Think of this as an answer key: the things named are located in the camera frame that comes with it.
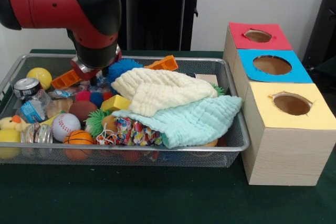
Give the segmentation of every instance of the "orange building block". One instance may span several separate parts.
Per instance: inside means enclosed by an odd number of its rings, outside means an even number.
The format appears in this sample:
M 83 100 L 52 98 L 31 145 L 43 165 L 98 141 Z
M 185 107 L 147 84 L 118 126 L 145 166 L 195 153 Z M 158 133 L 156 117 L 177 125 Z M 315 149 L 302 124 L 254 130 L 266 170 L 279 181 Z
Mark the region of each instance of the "orange building block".
M 178 69 L 178 65 L 176 63 L 175 57 L 173 55 L 168 55 L 164 57 L 162 60 L 155 61 L 153 64 L 149 66 L 145 66 L 145 68 L 153 69 L 153 70 L 170 70 L 174 71 Z
M 81 81 L 81 78 L 76 74 L 76 72 L 71 69 L 70 71 L 62 74 L 51 82 L 51 85 L 55 89 L 67 89 L 71 85 Z

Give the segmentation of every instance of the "baseball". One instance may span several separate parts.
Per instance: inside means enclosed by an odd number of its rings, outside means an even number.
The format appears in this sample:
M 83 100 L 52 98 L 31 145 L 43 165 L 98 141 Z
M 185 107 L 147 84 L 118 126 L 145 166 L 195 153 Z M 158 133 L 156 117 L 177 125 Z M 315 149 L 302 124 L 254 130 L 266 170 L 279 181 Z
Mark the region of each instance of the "baseball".
M 64 137 L 70 132 L 80 130 L 80 122 L 78 118 L 69 113 L 57 116 L 52 124 L 52 135 L 60 142 L 63 142 Z

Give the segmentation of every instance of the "orange basketball toy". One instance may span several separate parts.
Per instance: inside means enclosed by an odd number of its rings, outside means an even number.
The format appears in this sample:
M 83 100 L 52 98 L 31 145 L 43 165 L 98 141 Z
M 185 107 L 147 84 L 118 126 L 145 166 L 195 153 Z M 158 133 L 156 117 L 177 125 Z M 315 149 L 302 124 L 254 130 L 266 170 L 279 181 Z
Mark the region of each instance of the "orange basketball toy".
M 70 132 L 63 140 L 64 144 L 94 144 L 90 133 L 78 130 Z M 80 161 L 86 159 L 92 150 L 65 149 L 65 154 L 71 160 Z

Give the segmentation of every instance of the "yellow ball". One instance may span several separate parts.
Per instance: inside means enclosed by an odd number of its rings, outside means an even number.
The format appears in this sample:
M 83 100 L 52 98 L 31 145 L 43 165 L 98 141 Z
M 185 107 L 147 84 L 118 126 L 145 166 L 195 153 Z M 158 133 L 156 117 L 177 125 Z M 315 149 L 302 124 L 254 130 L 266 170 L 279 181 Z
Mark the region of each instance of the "yellow ball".
M 21 136 L 16 130 L 0 130 L 0 142 L 20 143 Z M 0 159 L 10 159 L 20 153 L 20 148 L 0 147 Z
M 27 78 L 35 78 L 40 81 L 42 88 L 47 90 L 50 88 L 52 77 L 47 69 L 33 68 L 28 72 Z

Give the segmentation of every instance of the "white cloth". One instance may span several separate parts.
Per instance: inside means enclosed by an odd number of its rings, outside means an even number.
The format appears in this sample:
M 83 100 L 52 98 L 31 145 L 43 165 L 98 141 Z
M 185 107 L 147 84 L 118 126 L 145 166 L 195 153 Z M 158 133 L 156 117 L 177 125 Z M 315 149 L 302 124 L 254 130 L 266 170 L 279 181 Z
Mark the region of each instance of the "white cloth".
M 130 111 L 143 116 L 217 97 L 217 91 L 210 83 L 168 70 L 134 68 L 123 73 L 111 86 L 132 101 Z

